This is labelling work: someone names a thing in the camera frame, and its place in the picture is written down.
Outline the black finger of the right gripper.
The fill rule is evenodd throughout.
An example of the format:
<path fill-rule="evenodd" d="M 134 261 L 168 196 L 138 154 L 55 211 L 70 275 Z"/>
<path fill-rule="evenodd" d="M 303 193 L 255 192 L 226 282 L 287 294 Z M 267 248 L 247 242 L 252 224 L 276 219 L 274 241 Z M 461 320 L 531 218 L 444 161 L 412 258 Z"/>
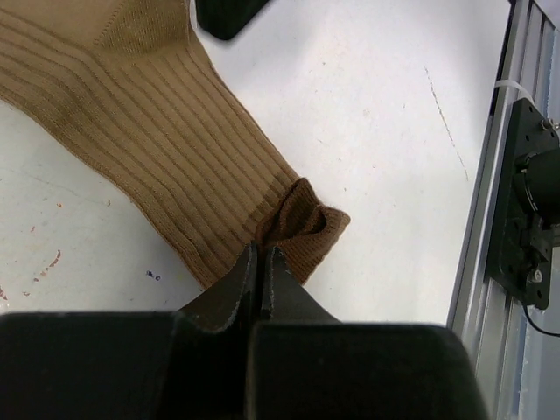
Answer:
<path fill-rule="evenodd" d="M 215 39 L 234 39 L 270 0 L 196 0 L 199 27 Z"/>

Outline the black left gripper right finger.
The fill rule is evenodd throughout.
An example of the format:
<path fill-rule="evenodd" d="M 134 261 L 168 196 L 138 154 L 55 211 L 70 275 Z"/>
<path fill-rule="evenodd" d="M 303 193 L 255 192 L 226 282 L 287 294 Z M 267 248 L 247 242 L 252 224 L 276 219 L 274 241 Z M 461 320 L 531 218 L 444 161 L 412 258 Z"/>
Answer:
<path fill-rule="evenodd" d="M 460 339 L 441 325 L 342 323 L 273 249 L 248 345 L 250 419 L 485 419 Z"/>

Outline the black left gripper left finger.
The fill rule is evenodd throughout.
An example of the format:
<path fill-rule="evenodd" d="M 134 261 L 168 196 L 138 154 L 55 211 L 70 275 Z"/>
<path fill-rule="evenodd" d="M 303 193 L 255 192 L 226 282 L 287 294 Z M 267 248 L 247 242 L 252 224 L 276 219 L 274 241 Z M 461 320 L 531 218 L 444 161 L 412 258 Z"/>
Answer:
<path fill-rule="evenodd" d="M 3 315 L 2 418 L 241 418 L 257 258 L 178 311 Z"/>

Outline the tan ribbed sock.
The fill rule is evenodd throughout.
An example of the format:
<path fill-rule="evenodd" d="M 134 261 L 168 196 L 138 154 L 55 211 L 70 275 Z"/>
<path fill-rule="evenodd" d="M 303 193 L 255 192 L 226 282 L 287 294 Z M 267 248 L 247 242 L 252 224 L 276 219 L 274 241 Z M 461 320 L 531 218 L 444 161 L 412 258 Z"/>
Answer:
<path fill-rule="evenodd" d="M 305 281 L 350 219 L 231 93 L 183 1 L 4 1 L 1 97 L 124 191 L 209 287 L 249 242 Z"/>

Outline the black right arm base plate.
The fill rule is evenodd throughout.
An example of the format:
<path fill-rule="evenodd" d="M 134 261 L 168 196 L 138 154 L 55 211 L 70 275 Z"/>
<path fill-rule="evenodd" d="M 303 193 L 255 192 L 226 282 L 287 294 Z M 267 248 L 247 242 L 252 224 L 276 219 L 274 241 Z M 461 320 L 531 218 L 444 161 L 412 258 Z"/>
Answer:
<path fill-rule="evenodd" d="M 547 309 L 558 228 L 559 135 L 522 98 L 509 120 L 486 274 L 522 304 Z"/>

